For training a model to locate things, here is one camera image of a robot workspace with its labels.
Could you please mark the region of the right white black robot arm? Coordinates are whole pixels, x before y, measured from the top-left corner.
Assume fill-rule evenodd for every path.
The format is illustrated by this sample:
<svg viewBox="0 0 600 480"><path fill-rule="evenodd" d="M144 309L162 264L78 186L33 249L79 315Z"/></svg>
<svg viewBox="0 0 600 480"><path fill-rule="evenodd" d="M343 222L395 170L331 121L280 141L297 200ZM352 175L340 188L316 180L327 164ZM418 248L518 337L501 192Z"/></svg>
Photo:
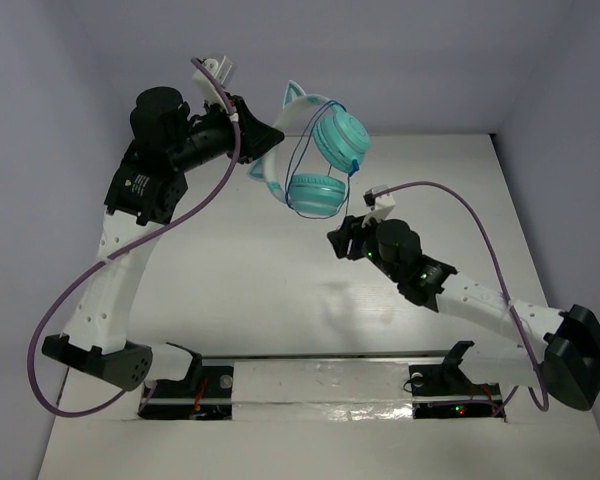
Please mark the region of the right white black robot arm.
<svg viewBox="0 0 600 480"><path fill-rule="evenodd" d="M590 309L508 300L423 254L418 234L402 220L348 216L327 239L337 258L370 261L408 302L512 342L495 356L483 356L474 341L459 340L441 362L410 367L405 386L415 396L469 396L485 384L508 383L544 386L575 410L593 407L600 393L600 323Z"/></svg>

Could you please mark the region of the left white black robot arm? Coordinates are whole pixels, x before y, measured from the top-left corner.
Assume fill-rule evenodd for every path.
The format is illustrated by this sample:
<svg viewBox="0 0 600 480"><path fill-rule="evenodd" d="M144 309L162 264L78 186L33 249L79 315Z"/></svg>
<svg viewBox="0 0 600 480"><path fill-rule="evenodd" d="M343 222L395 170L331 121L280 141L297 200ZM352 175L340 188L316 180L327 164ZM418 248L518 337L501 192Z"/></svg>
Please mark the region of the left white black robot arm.
<svg viewBox="0 0 600 480"><path fill-rule="evenodd" d="M138 95L130 125L131 143L105 197L95 264L65 293L85 291L63 331L38 334L31 347L122 392L144 383L154 361L151 347L128 340L128 324L157 241L192 216L174 215L188 189L186 173L223 155L232 166L251 163L284 139L238 95L223 92L194 115L181 93L166 86Z"/></svg>

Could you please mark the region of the teal cat ear headphones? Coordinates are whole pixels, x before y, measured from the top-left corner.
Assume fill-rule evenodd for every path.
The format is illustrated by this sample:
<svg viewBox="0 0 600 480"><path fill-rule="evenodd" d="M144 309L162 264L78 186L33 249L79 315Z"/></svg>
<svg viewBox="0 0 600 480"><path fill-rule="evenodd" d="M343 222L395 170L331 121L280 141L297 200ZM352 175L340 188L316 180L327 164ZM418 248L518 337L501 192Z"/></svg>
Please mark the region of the teal cat ear headphones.
<svg viewBox="0 0 600 480"><path fill-rule="evenodd" d="M348 205L351 179L371 137L343 103L307 93L290 80L274 127L287 133L299 121L305 125L292 149L275 147L252 164L248 177L264 183L277 201L303 218L332 218Z"/></svg>

